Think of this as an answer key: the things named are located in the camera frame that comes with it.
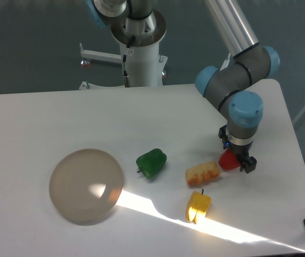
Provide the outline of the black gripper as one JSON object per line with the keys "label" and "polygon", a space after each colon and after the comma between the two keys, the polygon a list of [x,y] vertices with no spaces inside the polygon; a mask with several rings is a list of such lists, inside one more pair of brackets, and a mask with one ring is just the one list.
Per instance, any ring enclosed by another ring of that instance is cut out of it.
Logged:
{"label": "black gripper", "polygon": [[250,173],[256,169],[257,160],[249,155],[249,150],[254,141],[254,137],[240,139],[232,134],[226,134],[227,126],[224,125],[219,129],[218,137],[222,140],[223,148],[228,149],[235,154],[237,161],[240,164],[240,171]]}

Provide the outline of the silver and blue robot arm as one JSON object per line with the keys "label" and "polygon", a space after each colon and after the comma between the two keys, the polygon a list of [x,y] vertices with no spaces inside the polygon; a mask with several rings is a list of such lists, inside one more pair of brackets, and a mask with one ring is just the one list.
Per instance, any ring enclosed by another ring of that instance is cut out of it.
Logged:
{"label": "silver and blue robot arm", "polygon": [[[208,66],[195,79],[195,87],[226,119],[218,136],[232,152],[240,170],[252,172],[257,161],[249,155],[263,117],[263,101],[249,87],[275,73],[278,53],[261,46],[236,1],[206,1],[215,25],[229,51],[221,68]],[[86,1],[94,23],[110,26],[119,43],[125,87],[162,84],[165,57],[159,44],[166,34],[164,17],[151,1]]]}

